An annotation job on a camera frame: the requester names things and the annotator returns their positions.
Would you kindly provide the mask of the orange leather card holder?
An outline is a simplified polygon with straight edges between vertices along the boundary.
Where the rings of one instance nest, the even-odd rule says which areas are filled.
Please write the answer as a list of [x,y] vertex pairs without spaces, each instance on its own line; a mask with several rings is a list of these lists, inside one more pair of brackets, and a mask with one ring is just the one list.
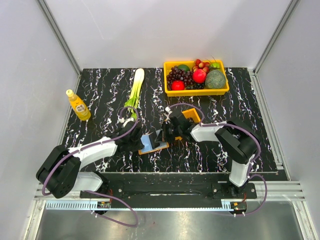
[[156,148],[155,147],[154,140],[155,140],[155,138],[157,136],[156,131],[153,131],[151,133],[142,135],[140,140],[141,140],[141,143],[143,144],[143,148],[138,151],[139,155],[153,153],[153,152],[156,152],[156,151],[167,149],[169,147],[169,143],[168,142],[165,142],[166,143],[165,147],[162,147],[162,148]]

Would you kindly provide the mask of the small yellow plastic bin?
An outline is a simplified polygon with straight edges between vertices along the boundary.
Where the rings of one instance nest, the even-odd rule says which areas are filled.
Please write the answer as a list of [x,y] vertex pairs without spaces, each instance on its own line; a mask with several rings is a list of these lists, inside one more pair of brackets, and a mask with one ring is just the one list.
[[191,135],[193,128],[200,122],[200,117],[195,108],[190,108],[182,112],[178,112],[175,117],[175,128],[178,137],[185,141],[193,142]]

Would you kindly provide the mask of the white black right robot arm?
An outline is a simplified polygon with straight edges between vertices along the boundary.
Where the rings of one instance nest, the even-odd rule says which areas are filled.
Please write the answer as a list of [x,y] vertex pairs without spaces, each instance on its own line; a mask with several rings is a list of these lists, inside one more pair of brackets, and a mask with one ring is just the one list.
[[219,142],[232,158],[228,194],[239,198],[246,191],[252,162],[261,154],[260,138],[239,119],[217,123],[196,123],[182,113],[169,117],[162,123],[164,142],[171,143],[177,137],[187,142]]

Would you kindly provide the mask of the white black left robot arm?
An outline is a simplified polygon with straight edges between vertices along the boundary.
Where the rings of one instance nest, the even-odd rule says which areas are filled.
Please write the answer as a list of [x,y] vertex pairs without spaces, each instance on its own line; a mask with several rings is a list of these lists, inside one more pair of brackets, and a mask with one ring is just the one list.
[[106,196],[109,186],[102,177],[95,172],[80,170],[116,153],[141,150],[144,147],[141,137],[142,127],[129,122],[125,127],[80,147],[57,145],[36,173],[36,179],[49,191],[43,194],[60,199],[72,190],[89,190],[98,198]]

